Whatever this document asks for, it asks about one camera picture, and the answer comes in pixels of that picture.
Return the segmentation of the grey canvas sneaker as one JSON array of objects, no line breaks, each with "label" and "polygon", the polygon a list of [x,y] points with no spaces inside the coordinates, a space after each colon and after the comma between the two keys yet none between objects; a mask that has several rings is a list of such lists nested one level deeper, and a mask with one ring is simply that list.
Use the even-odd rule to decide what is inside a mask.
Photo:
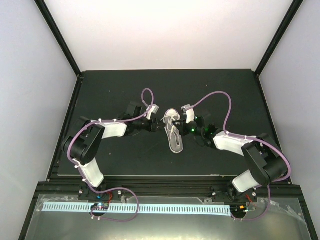
[{"label": "grey canvas sneaker", "polygon": [[179,112],[173,108],[168,109],[163,117],[163,123],[165,124],[164,130],[168,138],[169,148],[174,154],[179,154],[184,149],[182,136],[178,128],[174,125],[174,122],[180,119]]}]

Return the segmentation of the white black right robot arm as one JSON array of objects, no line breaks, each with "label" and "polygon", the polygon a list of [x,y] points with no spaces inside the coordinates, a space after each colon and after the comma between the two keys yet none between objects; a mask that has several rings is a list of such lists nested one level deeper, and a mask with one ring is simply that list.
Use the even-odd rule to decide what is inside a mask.
[{"label": "white black right robot arm", "polygon": [[193,134],[206,147],[244,157],[248,170],[235,177],[226,188],[231,201],[238,202],[248,190],[279,182],[291,173],[289,161],[267,134],[240,136],[224,132],[214,124],[205,125],[204,119],[197,116],[193,121],[179,119],[172,124],[182,136]]}]

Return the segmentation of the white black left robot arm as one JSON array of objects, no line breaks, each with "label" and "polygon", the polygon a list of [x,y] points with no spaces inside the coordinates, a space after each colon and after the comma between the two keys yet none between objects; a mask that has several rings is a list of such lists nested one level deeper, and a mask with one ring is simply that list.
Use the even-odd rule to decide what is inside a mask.
[{"label": "white black left robot arm", "polygon": [[154,133],[160,127],[160,120],[152,118],[159,107],[151,104],[142,113],[142,106],[130,103],[126,112],[118,119],[90,120],[80,117],[64,138],[61,148],[70,162],[78,169],[83,181],[90,186],[89,193],[97,200],[103,199],[108,192],[102,184],[104,175],[101,172],[96,156],[102,140],[128,137],[135,131]]}]

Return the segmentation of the right controller circuit board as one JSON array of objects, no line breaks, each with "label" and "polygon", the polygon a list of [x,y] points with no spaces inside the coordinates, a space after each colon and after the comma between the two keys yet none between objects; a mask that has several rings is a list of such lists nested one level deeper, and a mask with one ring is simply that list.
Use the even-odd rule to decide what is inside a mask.
[{"label": "right controller circuit board", "polygon": [[250,205],[239,205],[239,206],[236,206],[235,210],[234,210],[234,213],[235,214],[246,214],[248,212],[252,212],[252,211],[255,211],[256,210],[256,207],[253,205],[253,206],[250,206]]}]

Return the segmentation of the controller circuit board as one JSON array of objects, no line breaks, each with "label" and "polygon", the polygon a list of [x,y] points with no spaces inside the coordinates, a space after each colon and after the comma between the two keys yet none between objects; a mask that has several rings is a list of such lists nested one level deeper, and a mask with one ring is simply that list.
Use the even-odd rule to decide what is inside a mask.
[{"label": "controller circuit board", "polygon": [[253,205],[253,206],[250,206],[250,205],[239,205],[239,206],[236,206],[235,210],[234,210],[234,213],[235,214],[246,214],[248,212],[252,212],[252,211],[255,211],[256,210],[256,207]]},{"label": "controller circuit board", "polygon": [[107,211],[109,209],[109,204],[108,203],[94,203],[91,207],[91,211]]}]

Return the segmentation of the left controller circuit board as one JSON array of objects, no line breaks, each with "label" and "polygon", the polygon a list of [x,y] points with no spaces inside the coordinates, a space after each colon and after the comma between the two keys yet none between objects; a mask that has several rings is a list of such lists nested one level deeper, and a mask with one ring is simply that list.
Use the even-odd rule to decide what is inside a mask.
[{"label": "left controller circuit board", "polygon": [[109,204],[108,203],[94,203],[91,207],[91,211],[107,211],[109,209]]}]

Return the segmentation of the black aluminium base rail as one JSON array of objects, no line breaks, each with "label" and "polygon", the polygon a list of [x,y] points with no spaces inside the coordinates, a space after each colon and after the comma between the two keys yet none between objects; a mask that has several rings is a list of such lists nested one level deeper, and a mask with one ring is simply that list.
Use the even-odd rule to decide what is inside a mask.
[{"label": "black aluminium base rail", "polygon": [[114,201],[133,194],[138,197],[200,197],[235,204],[256,202],[258,198],[268,196],[304,200],[301,187],[288,180],[272,183],[269,188],[251,188],[238,197],[228,195],[230,186],[230,177],[219,176],[109,176],[96,191],[92,191],[78,177],[57,177],[39,182],[34,195],[76,195],[81,200],[107,201],[109,196],[105,191],[111,190]]}]

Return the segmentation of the black left frame post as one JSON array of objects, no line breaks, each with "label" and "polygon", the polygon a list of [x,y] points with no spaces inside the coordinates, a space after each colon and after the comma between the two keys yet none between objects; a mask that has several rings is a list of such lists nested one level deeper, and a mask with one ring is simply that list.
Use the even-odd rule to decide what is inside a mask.
[{"label": "black left frame post", "polygon": [[75,75],[77,77],[79,77],[82,72],[74,58],[74,56],[72,55],[72,52],[70,51],[54,17],[52,16],[46,2],[44,0],[35,0],[34,1],[35,4],[37,5],[41,15],[43,16],[45,22],[47,23],[50,31],[52,32],[55,40],[57,41],[60,49],[62,50],[64,56],[66,57],[69,65],[71,66],[73,72],[75,73]]}]

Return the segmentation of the black frame post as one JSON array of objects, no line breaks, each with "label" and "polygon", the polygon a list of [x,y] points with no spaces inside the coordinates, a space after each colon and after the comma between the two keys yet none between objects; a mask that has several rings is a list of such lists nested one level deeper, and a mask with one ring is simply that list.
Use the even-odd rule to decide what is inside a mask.
[{"label": "black frame post", "polygon": [[261,61],[259,62],[256,70],[255,75],[260,77],[263,70],[267,66],[269,60],[271,59],[273,53],[275,52],[277,46],[279,45],[280,41],[282,40],[283,36],[285,35],[287,29],[289,28],[291,22],[295,18],[297,12],[299,11],[301,5],[303,4],[304,0],[293,0],[290,4],[284,18],[282,19],[279,27],[277,28],[270,44],[268,45]]},{"label": "black frame post", "polygon": [[55,40],[57,41],[60,49],[62,50],[64,56],[66,57],[69,65],[71,66],[73,72],[75,73],[75,75],[77,77],[79,77],[82,72],[74,58],[74,56],[72,55],[72,52],[70,51],[54,17],[52,16],[46,2],[44,0],[35,0],[34,1],[35,4],[37,5],[41,15],[43,16],[45,22],[47,23],[50,31],[52,32]]}]

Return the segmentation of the black right frame post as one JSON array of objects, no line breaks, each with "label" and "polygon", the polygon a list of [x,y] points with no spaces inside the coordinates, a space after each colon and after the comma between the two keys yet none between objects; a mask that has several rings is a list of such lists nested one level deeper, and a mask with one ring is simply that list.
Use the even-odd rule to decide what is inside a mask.
[{"label": "black right frame post", "polygon": [[261,61],[259,62],[256,70],[255,75],[260,77],[263,70],[267,66],[269,60],[271,59],[273,53],[275,52],[277,46],[279,45],[280,41],[282,40],[283,36],[285,35],[287,29],[289,28],[291,22],[295,18],[297,12],[299,11],[301,5],[303,4],[304,0],[293,0],[290,4],[284,18],[282,19],[279,27],[277,28],[270,44],[268,45]]}]

